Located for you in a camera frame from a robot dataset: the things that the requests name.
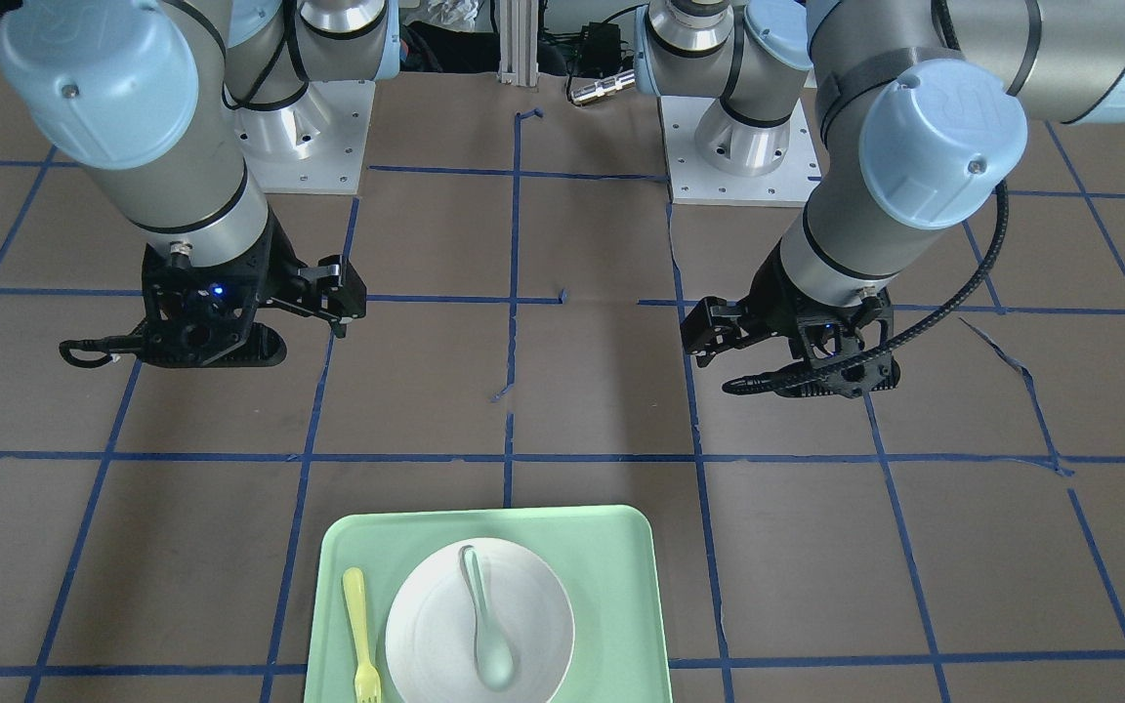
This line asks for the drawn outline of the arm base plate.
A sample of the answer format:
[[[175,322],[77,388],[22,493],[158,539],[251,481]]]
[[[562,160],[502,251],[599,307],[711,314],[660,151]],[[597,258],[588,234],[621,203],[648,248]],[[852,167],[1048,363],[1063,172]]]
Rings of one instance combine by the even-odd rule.
[[[736,121],[718,99],[662,97],[659,106],[676,205],[800,208],[821,182],[801,103],[772,128]]]
[[[376,88],[372,81],[324,81],[276,111],[230,112],[263,191],[357,195]]]

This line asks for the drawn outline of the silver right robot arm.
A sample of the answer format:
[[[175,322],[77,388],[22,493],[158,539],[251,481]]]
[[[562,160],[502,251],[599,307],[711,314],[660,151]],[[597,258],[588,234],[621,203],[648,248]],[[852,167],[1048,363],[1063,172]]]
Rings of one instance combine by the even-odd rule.
[[[367,289],[346,255],[305,263],[251,160],[343,151],[326,81],[400,70],[396,1],[0,1],[0,67],[32,120],[146,240],[145,316],[65,340],[99,368],[276,366],[280,309],[344,337]]]

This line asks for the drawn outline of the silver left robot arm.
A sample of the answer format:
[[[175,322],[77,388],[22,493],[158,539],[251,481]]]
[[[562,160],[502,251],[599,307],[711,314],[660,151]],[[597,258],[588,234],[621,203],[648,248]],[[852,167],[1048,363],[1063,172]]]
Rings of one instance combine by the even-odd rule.
[[[1028,123],[1125,123],[1125,1],[651,1],[637,22],[644,93],[714,99],[750,132],[784,135],[816,81],[826,173],[750,292],[688,315],[699,366],[857,337],[1012,173]]]

